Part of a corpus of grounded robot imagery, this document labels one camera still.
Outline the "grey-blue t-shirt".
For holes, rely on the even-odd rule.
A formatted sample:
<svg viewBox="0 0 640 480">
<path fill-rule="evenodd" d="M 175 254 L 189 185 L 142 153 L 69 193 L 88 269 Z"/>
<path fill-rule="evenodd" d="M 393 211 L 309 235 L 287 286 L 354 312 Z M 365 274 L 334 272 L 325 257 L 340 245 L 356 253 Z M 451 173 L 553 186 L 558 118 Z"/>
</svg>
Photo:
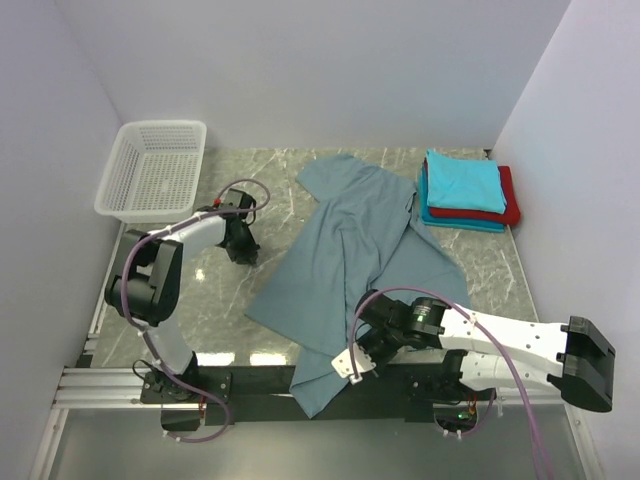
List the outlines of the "grey-blue t-shirt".
<svg viewBox="0 0 640 480">
<path fill-rule="evenodd" d="M 463 271 L 414 209 L 413 180 L 338 154 L 309 162 L 297 181 L 318 205 L 246 315 L 300 345 L 289 391 L 314 417 L 348 383 L 331 362 L 367 291 L 390 287 L 410 304 L 424 288 L 471 302 Z"/>
</svg>

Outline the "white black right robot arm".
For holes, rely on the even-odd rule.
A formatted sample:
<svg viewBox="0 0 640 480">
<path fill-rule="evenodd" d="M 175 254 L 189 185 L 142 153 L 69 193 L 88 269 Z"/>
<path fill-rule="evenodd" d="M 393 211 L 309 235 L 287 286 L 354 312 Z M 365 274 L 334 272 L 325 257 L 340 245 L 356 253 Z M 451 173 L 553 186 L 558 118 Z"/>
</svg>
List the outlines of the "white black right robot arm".
<svg viewBox="0 0 640 480">
<path fill-rule="evenodd" d="M 358 371 L 388 362 L 403 347 L 439 349 L 444 388 L 556 390 L 574 407 L 612 411 L 616 350 L 591 320 L 529 322 L 474 311 L 419 288 L 411 303 L 390 292 L 371 290 L 356 307 L 356 318 L 370 327 L 349 347 Z"/>
</svg>

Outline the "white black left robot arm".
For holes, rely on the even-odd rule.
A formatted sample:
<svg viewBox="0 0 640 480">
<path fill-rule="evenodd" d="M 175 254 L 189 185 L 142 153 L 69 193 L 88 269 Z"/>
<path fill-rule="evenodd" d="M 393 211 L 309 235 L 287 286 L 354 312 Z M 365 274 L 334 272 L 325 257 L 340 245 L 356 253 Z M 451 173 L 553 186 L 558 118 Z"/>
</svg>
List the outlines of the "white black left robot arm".
<svg viewBox="0 0 640 480">
<path fill-rule="evenodd" d="M 176 313 L 183 265 L 209 247 L 225 250 L 233 263 L 255 264 L 254 220 L 253 208 L 210 208 L 159 230 L 128 230 L 120 240 L 104 300 L 142 337 L 153 369 L 180 389 L 204 393 Z"/>
</svg>

